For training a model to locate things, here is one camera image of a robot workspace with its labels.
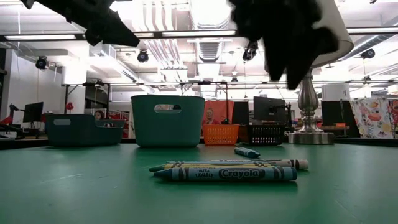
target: crayola logo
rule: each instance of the crayola logo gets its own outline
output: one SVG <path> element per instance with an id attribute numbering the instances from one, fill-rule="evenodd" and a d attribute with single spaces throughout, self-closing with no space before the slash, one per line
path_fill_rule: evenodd
<path id="1" fill-rule="evenodd" d="M 266 172 L 262 169 L 249 168 L 249 169 L 221 169 L 219 175 L 222 179 L 258 179 L 266 175 Z"/>

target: green table surface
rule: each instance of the green table surface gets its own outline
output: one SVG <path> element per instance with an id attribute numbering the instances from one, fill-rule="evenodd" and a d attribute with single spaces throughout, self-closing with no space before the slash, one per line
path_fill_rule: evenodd
<path id="1" fill-rule="evenodd" d="M 396 148 L 255 149 L 263 159 L 308 159 L 310 168 L 286 183 L 163 182 L 148 168 L 242 157 L 204 145 L 0 151 L 0 223 L 397 223 Z"/>

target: orange plastic basket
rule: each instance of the orange plastic basket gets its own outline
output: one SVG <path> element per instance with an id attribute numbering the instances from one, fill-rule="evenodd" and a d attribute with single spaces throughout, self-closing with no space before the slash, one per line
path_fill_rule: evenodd
<path id="1" fill-rule="evenodd" d="M 205 124 L 203 137 L 208 146 L 235 145 L 238 139 L 238 124 Z"/>

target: crayon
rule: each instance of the crayon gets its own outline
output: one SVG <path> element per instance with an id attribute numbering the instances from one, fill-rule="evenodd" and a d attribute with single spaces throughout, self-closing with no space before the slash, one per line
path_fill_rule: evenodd
<path id="1" fill-rule="evenodd" d="M 217 159 L 212 161 L 167 161 L 166 164 L 248 164 L 248 163 L 266 163 L 272 166 L 294 167 L 297 170 L 308 169 L 308 160 L 306 159 L 261 159 L 261 160 L 237 160 L 237 159 Z"/>
<path id="2" fill-rule="evenodd" d="M 252 168 L 171 168 L 154 172 L 155 177 L 172 181 L 230 181 L 263 182 L 270 180 L 295 180 L 297 171 L 293 167 Z"/>
<path id="3" fill-rule="evenodd" d="M 183 167 L 183 168 L 225 168 L 225 167 L 238 167 L 238 168 L 251 168 L 251 167 L 270 167 L 272 165 L 265 164 L 265 163 L 249 163 L 249 164 L 240 164 L 240 163 L 215 163 L 215 164 L 166 164 L 162 166 L 156 166 L 149 168 L 150 172 L 157 172 L 161 170 L 172 169 L 176 167 Z"/>
<path id="4" fill-rule="evenodd" d="M 236 147 L 235 153 L 242 155 L 242 156 L 246 156 L 248 158 L 257 158 L 260 156 L 260 152 L 257 152 L 256 150 L 252 150 L 252 149 L 246 149 L 243 147 Z"/>

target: lamp shade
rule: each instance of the lamp shade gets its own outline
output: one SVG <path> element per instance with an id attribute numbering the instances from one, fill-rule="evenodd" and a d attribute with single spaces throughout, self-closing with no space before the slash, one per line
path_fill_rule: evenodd
<path id="1" fill-rule="evenodd" d="M 332 0 L 317 0 L 317 3 L 322 10 L 322 19 L 317 22 L 314 27 L 329 28 L 337 36 L 339 47 L 336 52 L 319 55 L 312 63 L 313 68 L 332 63 L 339 58 L 344 57 L 354 48 L 354 43 L 349 37 L 347 28 L 344 25 L 343 18 L 341 18 L 336 3 Z"/>

